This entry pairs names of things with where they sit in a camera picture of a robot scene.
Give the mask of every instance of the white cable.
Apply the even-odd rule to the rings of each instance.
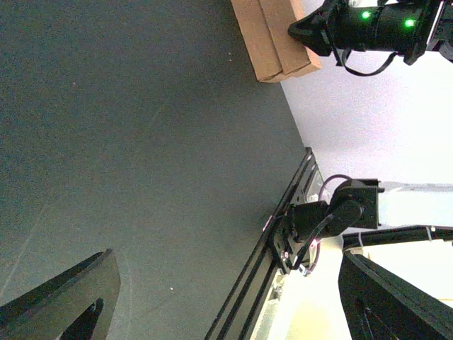
[[[428,226],[426,227],[426,231],[428,232],[428,239],[430,239],[430,242],[431,242],[432,241],[431,230]]]
[[[363,248],[363,242],[362,242],[362,232],[359,232],[359,244]]]

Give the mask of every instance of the screw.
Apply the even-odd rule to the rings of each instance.
[[[299,236],[299,235],[297,234],[297,230],[296,230],[295,228],[292,228],[292,229],[291,229],[291,233],[290,233],[290,234],[291,234],[291,238],[293,238],[293,239],[296,239],[297,236]]]
[[[306,275],[306,268],[304,267],[304,265],[301,264],[299,266],[299,271],[302,273],[303,276]]]
[[[275,287],[275,292],[278,296],[281,296],[283,293],[283,287],[281,285],[278,285],[277,287]]]
[[[289,253],[288,253],[287,251],[282,250],[282,253],[280,254],[280,258],[281,258],[283,261],[288,260],[288,258],[289,258]]]

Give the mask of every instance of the green led light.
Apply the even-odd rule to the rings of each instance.
[[[362,13],[362,18],[364,18],[364,19],[368,19],[370,16],[371,16],[371,12],[369,12],[369,11],[365,11]]]
[[[405,27],[413,27],[415,26],[415,20],[413,19],[407,19],[406,21],[404,21],[404,25]]]

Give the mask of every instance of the gray table surface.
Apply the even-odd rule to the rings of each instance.
[[[0,304],[113,248],[109,339],[201,339],[304,147],[228,0],[0,5]]]

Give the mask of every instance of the cardboard box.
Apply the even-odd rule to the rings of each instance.
[[[288,35],[304,17],[300,0],[231,0],[258,81],[274,83],[321,68],[319,57]]]

